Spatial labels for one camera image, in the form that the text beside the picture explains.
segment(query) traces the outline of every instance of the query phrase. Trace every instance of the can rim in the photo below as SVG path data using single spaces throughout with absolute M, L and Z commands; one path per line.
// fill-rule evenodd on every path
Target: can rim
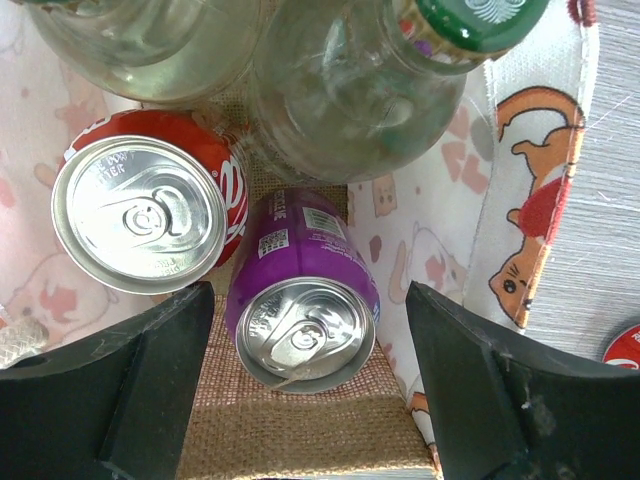
M 313 285 L 342 290 L 342 294 L 350 296 L 354 300 L 356 311 L 362 316 L 362 329 L 364 330 L 365 334 L 362 337 L 357 353 L 335 372 L 330 373 L 329 375 L 326 375 L 324 377 L 315 378 L 312 380 L 294 380 L 291 381 L 291 383 L 286 383 L 285 385 L 278 387 L 278 385 L 287 382 L 289 379 L 280 377 L 270 372 L 252 357 L 244 341 L 244 330 L 249 318 L 251 317 L 251 313 L 253 311 L 252 306 L 257 304 L 260 298 L 264 297 L 267 294 L 273 293 L 273 291 L 300 283 L 310 283 Z M 376 328 L 373 312 L 365 302 L 362 295 L 341 282 L 337 282 L 328 278 L 313 276 L 296 277 L 288 280 L 283 280 L 262 290 L 260 293 L 253 297 L 251 303 L 242 312 L 235 331 L 235 344 L 238 356 L 240 357 L 240 361 L 245 370 L 249 372 L 249 374 L 255 380 L 266 387 L 277 387 L 276 390 L 278 391 L 306 395 L 331 390 L 351 380 L 362 369 L 362 367 L 364 367 L 367 360 L 369 360 L 369 358 L 371 357 L 371 353 L 373 352 L 373 348 L 375 346 L 375 340 Z
M 211 247 L 201 260 L 182 272 L 183 274 L 163 281 L 162 278 L 145 278 L 110 270 L 88 251 L 77 238 L 75 228 L 69 216 L 69 202 L 74 191 L 73 185 L 80 176 L 93 164 L 115 147 L 122 148 L 128 144 L 145 148 L 169 157 L 192 175 L 206 193 L 212 217 L 214 238 Z M 211 174 L 193 156 L 181 148 L 153 137 L 143 135 L 115 135 L 96 140 L 75 152 L 60 170 L 51 194 L 51 218 L 53 227 L 69 257 L 90 277 L 116 290 L 138 295 L 160 295 L 180 290 L 197 281 L 211 270 L 220 258 L 225 246 L 228 230 L 227 211 L 222 191 Z

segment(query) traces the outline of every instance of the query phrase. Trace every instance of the red bottle cap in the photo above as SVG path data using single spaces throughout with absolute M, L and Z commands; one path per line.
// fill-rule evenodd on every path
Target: red bottle cap
M 640 325 L 616 338 L 604 354 L 603 361 L 631 370 L 640 370 Z

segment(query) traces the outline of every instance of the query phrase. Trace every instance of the clear glass bottle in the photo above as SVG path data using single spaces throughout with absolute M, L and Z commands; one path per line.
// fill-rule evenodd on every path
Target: clear glass bottle
M 26 0 L 44 40 L 77 72 L 123 97 L 193 100 L 240 77 L 261 0 Z
M 450 123 L 466 73 L 498 58 L 548 0 L 284 0 L 256 51 L 249 147 L 297 184 L 407 165 Z

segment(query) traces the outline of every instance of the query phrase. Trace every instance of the coca-cola can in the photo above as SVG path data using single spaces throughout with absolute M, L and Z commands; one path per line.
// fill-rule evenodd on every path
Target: coca-cola can
M 140 294 L 178 290 L 222 265 L 242 239 L 249 205 L 234 138 L 163 110 L 121 112 L 86 128 L 53 189 L 64 248 L 97 280 Z

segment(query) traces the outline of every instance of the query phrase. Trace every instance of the wooden surface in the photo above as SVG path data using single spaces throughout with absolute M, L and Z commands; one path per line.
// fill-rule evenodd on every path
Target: wooden surface
M 527 331 L 592 359 L 634 316 L 640 323 L 640 2 L 596 3 L 600 64 L 588 132 Z M 340 478 L 364 477 L 432 478 L 416 471 Z

